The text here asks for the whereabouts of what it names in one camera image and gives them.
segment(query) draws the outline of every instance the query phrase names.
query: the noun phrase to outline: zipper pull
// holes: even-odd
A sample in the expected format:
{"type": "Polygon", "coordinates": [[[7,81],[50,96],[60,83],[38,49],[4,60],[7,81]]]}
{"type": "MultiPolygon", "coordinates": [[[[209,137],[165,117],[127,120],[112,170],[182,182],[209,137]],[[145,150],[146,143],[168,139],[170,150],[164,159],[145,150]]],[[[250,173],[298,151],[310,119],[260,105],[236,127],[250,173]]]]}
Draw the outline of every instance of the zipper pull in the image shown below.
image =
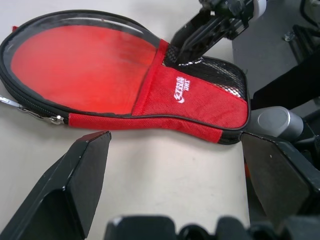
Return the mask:
{"type": "Polygon", "coordinates": [[[60,115],[58,116],[50,116],[50,117],[44,117],[44,116],[41,116],[39,115],[38,113],[35,113],[33,111],[30,111],[29,109],[25,108],[24,106],[22,106],[21,104],[15,102],[15,101],[12,101],[10,99],[7,99],[3,96],[0,95],[0,102],[4,103],[4,104],[8,104],[10,106],[13,106],[13,107],[16,107],[18,108],[18,110],[24,112],[24,113],[27,113],[27,114],[30,114],[32,117],[36,118],[36,119],[39,119],[39,120],[45,120],[51,124],[55,124],[55,125],[60,125],[60,124],[64,124],[64,118],[60,115]]]}
{"type": "Polygon", "coordinates": [[[49,122],[50,124],[54,124],[54,125],[60,125],[60,124],[64,124],[64,118],[60,115],[58,116],[50,116],[50,117],[45,117],[45,116],[41,116],[38,113],[35,113],[33,111],[30,111],[29,109],[26,109],[24,107],[18,107],[18,109],[22,112],[25,112],[29,115],[31,115],[32,117],[38,119],[38,120],[44,120],[46,122],[49,122]]]}
{"type": "Polygon", "coordinates": [[[48,117],[50,122],[55,125],[65,124],[64,118],[60,115],[48,117]]]}
{"type": "Polygon", "coordinates": [[[14,107],[16,107],[16,108],[22,108],[22,105],[21,105],[21,104],[15,102],[15,101],[12,101],[12,100],[10,100],[10,99],[7,99],[7,98],[5,98],[5,97],[3,97],[3,96],[1,96],[1,95],[0,95],[0,102],[2,102],[2,103],[4,103],[4,104],[8,104],[8,105],[10,105],[10,106],[14,106],[14,107]]]}

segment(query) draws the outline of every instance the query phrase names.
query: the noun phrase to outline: paddle-shaped bag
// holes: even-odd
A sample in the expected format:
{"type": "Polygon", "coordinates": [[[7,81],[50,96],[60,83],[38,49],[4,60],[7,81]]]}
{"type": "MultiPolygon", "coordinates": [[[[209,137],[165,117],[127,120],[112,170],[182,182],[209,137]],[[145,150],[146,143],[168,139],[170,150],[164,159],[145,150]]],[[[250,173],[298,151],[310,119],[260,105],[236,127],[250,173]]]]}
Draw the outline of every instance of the paddle-shaped bag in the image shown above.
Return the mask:
{"type": "Polygon", "coordinates": [[[220,144],[239,141],[250,107],[245,74],[178,49],[139,23],[100,11],[35,18],[0,46],[0,77],[27,111],[72,127],[164,128],[220,144]]]}

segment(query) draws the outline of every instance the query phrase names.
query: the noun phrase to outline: mesh pocket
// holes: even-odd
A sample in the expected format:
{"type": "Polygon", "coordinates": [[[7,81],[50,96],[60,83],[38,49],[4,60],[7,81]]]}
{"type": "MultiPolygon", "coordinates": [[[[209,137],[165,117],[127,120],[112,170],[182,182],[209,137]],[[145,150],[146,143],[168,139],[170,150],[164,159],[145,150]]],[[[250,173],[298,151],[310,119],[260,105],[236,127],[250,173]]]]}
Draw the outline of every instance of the mesh pocket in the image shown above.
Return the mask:
{"type": "Polygon", "coordinates": [[[246,80],[239,68],[231,63],[209,57],[200,57],[195,61],[177,65],[175,61],[178,52],[179,49],[177,47],[170,45],[166,51],[162,65],[205,80],[248,101],[246,80]]]}

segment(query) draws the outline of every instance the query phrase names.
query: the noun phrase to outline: table surface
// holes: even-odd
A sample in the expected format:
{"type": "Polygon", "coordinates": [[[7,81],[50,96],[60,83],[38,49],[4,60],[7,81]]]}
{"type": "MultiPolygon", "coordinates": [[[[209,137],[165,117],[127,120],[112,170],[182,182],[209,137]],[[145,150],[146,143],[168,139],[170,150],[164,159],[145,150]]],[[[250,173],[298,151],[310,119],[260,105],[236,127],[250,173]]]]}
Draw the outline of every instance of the table surface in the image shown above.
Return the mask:
{"type": "MultiPolygon", "coordinates": [[[[1,3],[0,41],[11,27],[50,12],[91,9],[136,20],[167,41],[200,9],[197,0],[11,0],[1,3]]],[[[206,55],[233,61],[221,40],[206,55]]],[[[12,98],[0,83],[0,95],[12,98]]],[[[41,175],[88,129],[42,122],[0,104],[0,231],[41,175]]],[[[219,217],[249,224],[242,144],[224,146],[170,130],[112,131],[104,184],[88,239],[103,239],[108,220],[157,214],[213,232],[219,217]]]]}

